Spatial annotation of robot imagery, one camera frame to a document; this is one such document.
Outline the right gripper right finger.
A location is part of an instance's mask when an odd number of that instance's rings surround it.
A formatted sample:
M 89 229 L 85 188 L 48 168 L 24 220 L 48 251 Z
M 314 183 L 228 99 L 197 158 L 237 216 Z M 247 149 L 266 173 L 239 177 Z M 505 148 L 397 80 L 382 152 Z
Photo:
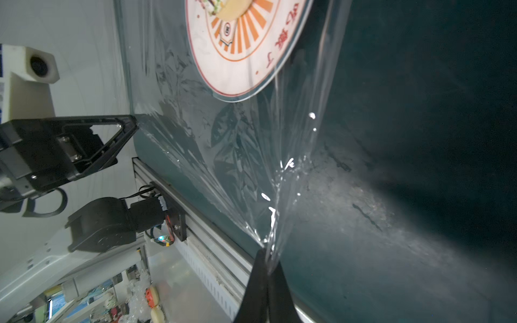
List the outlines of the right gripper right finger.
M 270 323 L 302 323 L 280 262 L 269 276 L 267 294 Z

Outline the round patterned plate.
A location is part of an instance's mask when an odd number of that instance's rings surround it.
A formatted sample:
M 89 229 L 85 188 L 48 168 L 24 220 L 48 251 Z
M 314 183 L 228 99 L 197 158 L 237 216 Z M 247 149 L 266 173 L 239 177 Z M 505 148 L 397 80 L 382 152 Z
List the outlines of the round patterned plate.
M 215 98 L 242 102 L 263 90 L 293 51 L 312 1 L 186 1 L 190 50 Z

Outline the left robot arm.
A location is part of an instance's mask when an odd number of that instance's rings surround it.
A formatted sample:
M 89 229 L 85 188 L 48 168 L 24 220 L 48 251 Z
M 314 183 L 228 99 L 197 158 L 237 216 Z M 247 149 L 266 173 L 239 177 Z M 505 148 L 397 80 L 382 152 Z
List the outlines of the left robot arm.
M 1 125 L 1 210 L 42 218 L 35 201 L 63 185 L 116 164 L 137 132 L 131 115 L 25 119 Z M 94 200 L 70 215 L 65 227 L 1 279 L 1 316 L 9 318 L 70 271 L 161 224 L 159 198 L 128 205 L 124 198 Z

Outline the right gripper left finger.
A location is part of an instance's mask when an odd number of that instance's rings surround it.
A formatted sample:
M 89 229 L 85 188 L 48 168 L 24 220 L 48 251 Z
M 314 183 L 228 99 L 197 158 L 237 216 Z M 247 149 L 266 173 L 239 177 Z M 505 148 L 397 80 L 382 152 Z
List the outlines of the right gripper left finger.
M 242 303 L 233 323 L 265 323 L 268 321 L 268 269 L 266 250 L 256 254 Z

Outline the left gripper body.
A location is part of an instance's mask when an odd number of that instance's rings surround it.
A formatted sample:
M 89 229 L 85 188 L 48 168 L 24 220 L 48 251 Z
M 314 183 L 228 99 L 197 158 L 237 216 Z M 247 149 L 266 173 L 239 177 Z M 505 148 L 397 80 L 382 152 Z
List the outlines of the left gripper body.
M 1 124 L 1 201 L 21 201 L 98 171 L 98 119 L 18 119 Z

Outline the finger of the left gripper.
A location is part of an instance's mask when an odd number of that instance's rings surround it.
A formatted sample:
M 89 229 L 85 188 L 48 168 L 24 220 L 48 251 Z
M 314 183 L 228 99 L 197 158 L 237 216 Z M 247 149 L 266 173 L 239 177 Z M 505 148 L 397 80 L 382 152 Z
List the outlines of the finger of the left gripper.
M 62 134 L 75 154 L 70 157 L 72 178 L 84 178 L 117 164 L 117 156 L 138 130 L 131 115 L 67 117 Z

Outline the clear plastic wrap sheet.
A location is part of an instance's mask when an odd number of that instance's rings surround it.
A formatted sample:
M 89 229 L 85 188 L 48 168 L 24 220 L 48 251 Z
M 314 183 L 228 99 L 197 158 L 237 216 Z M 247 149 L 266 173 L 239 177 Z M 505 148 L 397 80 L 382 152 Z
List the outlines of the clear plastic wrap sheet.
M 276 268 L 302 199 L 351 4 L 312 1 L 287 61 L 257 95 L 214 97 L 187 35 L 186 1 L 117 1 L 138 158 L 239 245 Z

